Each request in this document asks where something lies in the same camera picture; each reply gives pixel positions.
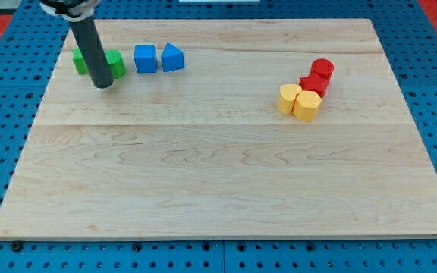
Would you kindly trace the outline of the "black cylindrical robot pusher arm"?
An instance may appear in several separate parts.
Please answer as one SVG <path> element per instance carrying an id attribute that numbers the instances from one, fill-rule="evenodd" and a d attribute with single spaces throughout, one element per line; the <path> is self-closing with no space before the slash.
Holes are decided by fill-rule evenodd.
<path id="1" fill-rule="evenodd" d="M 105 89 L 114 83 L 114 77 L 93 19 L 95 7 L 101 2 L 102 0 L 39 1 L 44 12 L 54 17 L 62 17 L 69 23 L 93 85 Z"/>

